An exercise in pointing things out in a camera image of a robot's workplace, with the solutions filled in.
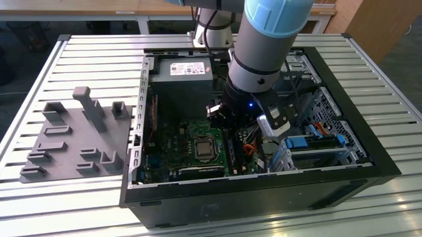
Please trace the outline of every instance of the sticker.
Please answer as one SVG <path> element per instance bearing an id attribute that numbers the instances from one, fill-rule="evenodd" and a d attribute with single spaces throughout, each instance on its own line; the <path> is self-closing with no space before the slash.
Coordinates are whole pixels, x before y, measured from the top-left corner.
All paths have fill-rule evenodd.
<path id="1" fill-rule="evenodd" d="M 277 118 L 277 116 L 279 116 L 279 110 L 277 110 L 276 107 L 269 110 L 269 114 L 271 114 L 271 116 L 272 116 L 273 119 Z"/>
<path id="2" fill-rule="evenodd" d="M 116 14 L 134 14 L 133 11 L 116 11 Z"/>
<path id="3" fill-rule="evenodd" d="M 204 63 L 172 63 L 169 65 L 169 75 L 200 75 L 205 74 Z"/>
<path id="4" fill-rule="evenodd" d="M 264 168 L 264 162 L 260 159 L 257 159 L 257 165 L 260 168 Z"/>

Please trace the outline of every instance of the green circuit board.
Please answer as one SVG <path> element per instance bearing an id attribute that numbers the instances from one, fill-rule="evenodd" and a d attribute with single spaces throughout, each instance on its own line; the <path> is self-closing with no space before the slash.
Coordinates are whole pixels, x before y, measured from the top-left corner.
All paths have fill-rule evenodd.
<path id="1" fill-rule="evenodd" d="M 197 144 L 210 141 L 212 158 L 197 159 Z M 228 176 L 226 157 L 221 131 L 212 128 L 205 120 L 192 120 L 162 128 L 160 147 L 162 149 L 162 166 L 168 170 L 181 167 L 222 166 Z"/>

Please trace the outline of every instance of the robotic arm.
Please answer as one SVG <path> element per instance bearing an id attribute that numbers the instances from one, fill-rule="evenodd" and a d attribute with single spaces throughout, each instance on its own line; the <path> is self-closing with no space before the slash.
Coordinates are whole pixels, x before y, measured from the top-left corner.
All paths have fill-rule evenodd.
<path id="1" fill-rule="evenodd" d="M 166 1 L 180 5 L 210 8 L 213 11 L 217 9 L 241 12 L 243 10 L 239 35 L 228 65 L 222 100 L 218 105 L 206 107 L 206 115 L 213 123 L 221 124 L 221 127 L 224 127 L 224 123 L 241 127 L 251 122 L 248 118 L 256 119 L 263 135 L 277 137 L 288 130 L 288 119 L 295 112 L 291 107 L 281 107 L 272 86 L 279 79 L 280 67 L 296 35 L 307 22 L 313 1 Z M 200 15 L 204 15 L 200 17 L 202 24 L 205 20 L 209 20 L 210 15 L 208 9 L 201 8 L 200 11 Z M 221 20 L 222 17 L 222 12 L 214 14 L 209 25 L 226 24 Z"/>

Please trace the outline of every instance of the wooden table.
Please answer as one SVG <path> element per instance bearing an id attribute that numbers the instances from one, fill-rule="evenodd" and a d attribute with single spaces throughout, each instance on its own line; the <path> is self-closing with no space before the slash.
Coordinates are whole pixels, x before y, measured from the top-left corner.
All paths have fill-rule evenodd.
<path id="1" fill-rule="evenodd" d="M 321 34 L 336 10 L 332 4 L 317 4 L 311 10 L 308 21 L 316 21 L 312 34 Z M 138 29 L 149 33 L 149 20 L 190 20 L 190 8 L 165 3 L 165 0 L 138 0 Z"/>
<path id="2" fill-rule="evenodd" d="M 312 33 L 323 33 L 336 11 L 317 4 L 308 20 Z M 137 21 L 141 34 L 149 34 L 149 20 L 190 20 L 190 8 L 164 0 L 0 0 L 0 21 Z"/>
<path id="3" fill-rule="evenodd" d="M 136 20 L 137 9 L 138 0 L 0 0 L 0 20 Z"/>

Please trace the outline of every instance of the floor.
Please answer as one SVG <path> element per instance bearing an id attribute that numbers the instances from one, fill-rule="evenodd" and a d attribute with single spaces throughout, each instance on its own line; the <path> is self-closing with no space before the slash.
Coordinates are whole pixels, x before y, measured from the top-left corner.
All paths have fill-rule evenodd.
<path id="1" fill-rule="evenodd" d="M 112 22 L 112 34 L 138 34 L 136 22 L 128 22 L 128 29 L 122 22 Z M 0 22 L 0 47 L 3 49 L 5 60 L 15 73 L 14 80 L 0 86 L 0 139 L 2 138 L 13 117 L 25 99 L 32 83 L 41 70 L 53 43 L 61 34 L 90 35 L 85 22 L 41 22 L 45 35 L 50 42 L 49 49 L 42 53 L 30 53 L 17 40 L 15 36 Z M 149 25 L 150 32 L 157 34 L 185 33 L 190 30 L 190 24 L 182 22 L 153 22 Z M 401 90 L 415 107 L 422 111 L 422 16 L 412 24 L 411 32 L 404 35 L 379 64 L 397 88 Z"/>

